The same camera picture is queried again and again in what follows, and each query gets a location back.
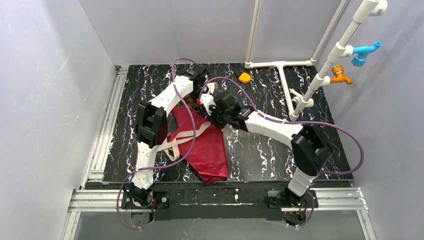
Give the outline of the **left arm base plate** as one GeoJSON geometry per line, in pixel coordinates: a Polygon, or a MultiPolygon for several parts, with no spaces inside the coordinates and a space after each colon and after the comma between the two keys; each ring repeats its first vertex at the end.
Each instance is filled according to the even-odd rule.
{"type": "Polygon", "coordinates": [[[170,206],[170,193],[151,189],[124,189],[120,204],[122,209],[162,210],[170,206]]]}

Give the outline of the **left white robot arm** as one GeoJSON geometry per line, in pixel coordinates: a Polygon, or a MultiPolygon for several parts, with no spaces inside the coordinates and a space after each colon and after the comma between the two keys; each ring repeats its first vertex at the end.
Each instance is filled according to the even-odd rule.
{"type": "Polygon", "coordinates": [[[193,69],[184,68],[172,77],[172,83],[158,96],[150,101],[142,101],[137,106],[135,134],[137,142],[136,169],[130,174],[131,187],[125,191],[141,204],[150,203],[153,199],[150,187],[154,183],[153,173],[156,169],[157,152],[171,148],[174,152],[174,163],[184,160],[179,156],[178,145],[188,141],[194,142],[197,137],[211,126],[206,122],[199,129],[183,131],[167,142],[167,117],[178,103],[183,103],[187,96],[194,97],[202,91],[212,94],[215,90],[207,83],[209,72],[203,66],[195,65],[193,69]]]}

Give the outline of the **beige ribbon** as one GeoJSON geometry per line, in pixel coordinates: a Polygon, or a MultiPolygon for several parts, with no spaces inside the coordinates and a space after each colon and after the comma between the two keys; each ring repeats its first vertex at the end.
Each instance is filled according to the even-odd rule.
{"type": "Polygon", "coordinates": [[[203,123],[199,129],[195,131],[181,131],[179,132],[172,141],[165,141],[158,147],[158,151],[164,151],[172,162],[175,162],[180,158],[179,145],[191,141],[193,138],[197,138],[202,135],[209,127],[210,122],[203,123]]]}

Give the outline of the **orange tape measure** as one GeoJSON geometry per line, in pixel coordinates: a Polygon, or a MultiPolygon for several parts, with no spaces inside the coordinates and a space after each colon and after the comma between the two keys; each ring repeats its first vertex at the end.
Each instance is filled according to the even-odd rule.
{"type": "Polygon", "coordinates": [[[242,72],[239,76],[238,76],[238,80],[243,83],[243,84],[247,84],[251,82],[251,75],[246,73],[246,72],[242,72]]]}

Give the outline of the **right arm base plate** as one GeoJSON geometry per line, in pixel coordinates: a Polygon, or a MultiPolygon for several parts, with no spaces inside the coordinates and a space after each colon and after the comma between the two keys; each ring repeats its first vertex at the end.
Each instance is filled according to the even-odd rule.
{"type": "Polygon", "coordinates": [[[280,209],[282,219],[288,226],[299,228],[311,218],[307,211],[312,213],[319,207],[318,198],[314,190],[307,191],[303,196],[297,196],[289,191],[270,190],[264,198],[265,204],[271,209],[280,209]]]}

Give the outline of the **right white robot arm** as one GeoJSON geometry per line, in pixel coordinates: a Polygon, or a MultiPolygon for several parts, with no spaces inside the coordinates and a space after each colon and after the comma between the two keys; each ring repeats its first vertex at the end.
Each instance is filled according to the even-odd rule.
{"type": "Polygon", "coordinates": [[[318,125],[295,124],[272,117],[252,105],[239,104],[228,92],[216,96],[203,93],[196,100],[196,109],[217,128],[230,125],[290,147],[296,169],[285,191],[289,196],[302,197],[333,154],[332,145],[318,125]]]}

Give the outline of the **red wrapping paper sheet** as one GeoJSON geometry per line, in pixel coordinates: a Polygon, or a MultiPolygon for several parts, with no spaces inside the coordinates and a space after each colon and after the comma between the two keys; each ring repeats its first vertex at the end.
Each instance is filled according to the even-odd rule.
{"type": "MultiPolygon", "coordinates": [[[[203,123],[209,122],[195,113],[193,109],[190,112],[192,113],[196,130],[203,123]]],[[[185,107],[177,106],[172,110],[172,113],[177,123],[177,130],[168,137],[170,142],[180,132],[193,131],[192,121],[185,107]]],[[[180,156],[184,156],[189,152],[192,141],[190,140],[178,146],[180,156]]],[[[201,180],[206,184],[223,181],[228,178],[229,171],[223,131],[211,124],[202,135],[195,138],[194,147],[185,160],[197,171],[201,180]]]]}

